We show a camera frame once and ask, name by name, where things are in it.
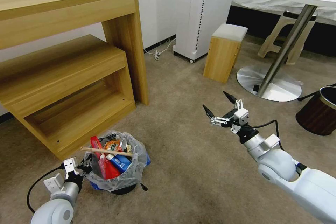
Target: plastic bag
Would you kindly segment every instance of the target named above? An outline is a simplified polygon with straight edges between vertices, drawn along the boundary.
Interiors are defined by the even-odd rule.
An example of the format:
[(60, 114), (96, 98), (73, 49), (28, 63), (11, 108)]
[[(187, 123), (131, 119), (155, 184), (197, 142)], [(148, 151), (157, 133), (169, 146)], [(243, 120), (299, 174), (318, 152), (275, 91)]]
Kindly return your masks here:
[[(132, 162), (128, 169), (122, 173), (120, 176), (105, 180), (101, 178), (101, 172), (98, 165), (98, 158), (96, 155), (92, 155), (91, 167), (92, 171), (85, 175), (85, 177), (92, 183), (96, 184), (100, 189), (112, 192), (121, 188), (129, 187), (131, 185), (141, 183), (142, 181), (142, 172), (144, 167), (147, 164), (147, 151), (145, 146), (136, 140), (131, 134), (126, 132), (118, 131), (107, 131), (104, 134), (98, 136), (98, 138), (104, 138), (105, 136), (115, 134), (117, 139), (125, 139), (128, 144), (133, 148), (133, 157)], [(101, 141), (102, 146), (108, 141), (107, 138), (104, 138)], [(86, 152), (84, 159), (86, 160), (91, 152)]]

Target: black cable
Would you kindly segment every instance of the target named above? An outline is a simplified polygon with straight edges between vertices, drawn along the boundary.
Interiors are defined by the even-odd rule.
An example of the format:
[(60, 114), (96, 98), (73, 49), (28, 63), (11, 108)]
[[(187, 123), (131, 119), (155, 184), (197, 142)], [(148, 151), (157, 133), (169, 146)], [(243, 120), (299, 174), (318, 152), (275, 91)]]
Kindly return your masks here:
[(29, 188), (29, 191), (27, 193), (27, 206), (29, 208), (29, 210), (34, 214), (35, 213), (35, 210), (32, 208), (32, 206), (30, 205), (29, 203), (29, 197), (30, 197), (30, 193), (33, 189), (33, 187), (41, 180), (43, 179), (45, 176), (49, 175), (50, 173), (54, 172), (54, 171), (57, 171), (58, 169), (64, 169), (64, 164), (61, 164), (59, 167), (55, 168), (55, 169), (52, 169), (51, 171), (48, 171), (46, 174), (44, 174), (43, 176), (41, 176), (38, 180), (36, 180), (34, 182), (34, 184), (31, 185), (31, 187)]
[[(262, 127), (265, 127), (265, 126), (270, 125), (272, 123), (275, 123), (276, 135), (280, 139), (280, 137), (279, 137), (279, 125), (278, 125), (278, 121), (277, 120), (272, 120), (272, 121), (269, 121), (268, 123), (265, 123), (265, 124), (262, 124), (262, 125), (258, 125), (258, 126), (245, 126), (245, 125), (240, 125), (240, 124), (237, 124), (237, 123), (235, 123), (235, 124), (237, 124), (238, 126), (243, 127), (243, 128), (262, 128)], [(283, 149), (283, 147), (281, 145), (280, 140), (279, 140), (279, 147), (280, 147), (280, 149), (282, 149), (284, 151), (284, 149)]]

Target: round metal table base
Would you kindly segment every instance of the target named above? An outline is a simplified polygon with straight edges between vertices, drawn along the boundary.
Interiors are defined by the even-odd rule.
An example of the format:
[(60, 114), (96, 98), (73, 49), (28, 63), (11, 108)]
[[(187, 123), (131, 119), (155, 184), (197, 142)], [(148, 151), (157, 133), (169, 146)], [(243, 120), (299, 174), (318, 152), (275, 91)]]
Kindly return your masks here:
[(255, 85), (261, 85), (268, 69), (268, 66), (246, 66), (237, 72), (237, 81), (250, 93), (276, 102), (292, 101), (301, 95), (300, 82), (281, 70), (268, 85), (264, 94), (257, 94), (253, 89), (255, 89)]

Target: metal table leg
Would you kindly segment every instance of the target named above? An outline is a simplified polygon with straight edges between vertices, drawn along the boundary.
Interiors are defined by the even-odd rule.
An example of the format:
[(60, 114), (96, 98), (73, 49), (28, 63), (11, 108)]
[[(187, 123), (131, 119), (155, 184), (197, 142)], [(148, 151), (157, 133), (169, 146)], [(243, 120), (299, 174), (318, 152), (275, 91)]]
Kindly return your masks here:
[(268, 70), (266, 67), (248, 66), (237, 72), (237, 80), (243, 88), (256, 96), (277, 102), (295, 100), (301, 95), (301, 86), (298, 81), (279, 70), (316, 8), (317, 6), (314, 5), (303, 7), (278, 57)]

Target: beige plastic stool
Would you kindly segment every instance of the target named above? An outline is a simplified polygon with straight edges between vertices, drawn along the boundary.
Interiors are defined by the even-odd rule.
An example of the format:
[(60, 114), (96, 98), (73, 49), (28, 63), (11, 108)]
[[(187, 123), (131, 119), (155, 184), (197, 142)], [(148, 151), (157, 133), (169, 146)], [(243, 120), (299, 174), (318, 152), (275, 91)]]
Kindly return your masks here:
[(222, 24), (213, 33), (205, 63), (204, 77), (227, 82), (246, 32), (246, 27)]
[[(264, 58), (266, 54), (270, 51), (278, 53), (281, 47), (278, 45), (274, 45), (274, 42), (276, 40), (281, 40), (281, 37), (279, 36), (281, 29), (285, 27), (286, 25), (294, 24), (297, 17), (298, 17), (297, 14), (294, 14), (291, 12), (284, 12), (282, 16), (280, 17), (278, 23), (274, 27), (272, 33), (266, 38), (265, 42), (261, 46), (258, 52), (258, 56)], [(297, 59), (300, 57), (305, 41), (311, 29), (313, 28), (315, 24), (315, 20), (316, 20), (316, 15), (312, 16), (311, 20), (308, 22), (307, 26), (303, 30), (299, 39), (297, 40), (294, 48), (290, 51), (286, 64), (294, 65)]]

